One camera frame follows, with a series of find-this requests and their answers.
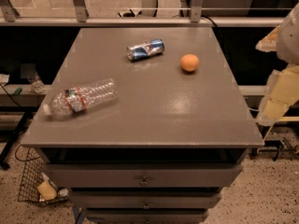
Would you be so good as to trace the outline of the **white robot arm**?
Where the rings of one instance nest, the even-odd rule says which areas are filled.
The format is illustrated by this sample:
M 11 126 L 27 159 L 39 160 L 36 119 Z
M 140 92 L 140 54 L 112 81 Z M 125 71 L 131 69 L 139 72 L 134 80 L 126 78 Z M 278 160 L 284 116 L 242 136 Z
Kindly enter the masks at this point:
M 271 126 L 299 100 L 299 4 L 255 48 L 263 52 L 275 51 L 278 58 L 288 64 L 281 72 L 272 72 L 259 105 L 257 122 Z

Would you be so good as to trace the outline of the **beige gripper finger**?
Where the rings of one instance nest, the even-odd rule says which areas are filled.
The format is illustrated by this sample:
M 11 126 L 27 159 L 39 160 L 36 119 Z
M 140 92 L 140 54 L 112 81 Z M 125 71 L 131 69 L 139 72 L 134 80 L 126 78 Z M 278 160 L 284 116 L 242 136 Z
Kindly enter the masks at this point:
M 274 28 L 268 35 L 256 44 L 255 48 L 262 52 L 276 51 L 279 30 L 280 26 Z
M 256 121 L 262 126 L 278 122 L 299 101 L 299 65 L 288 64 L 269 76 Z

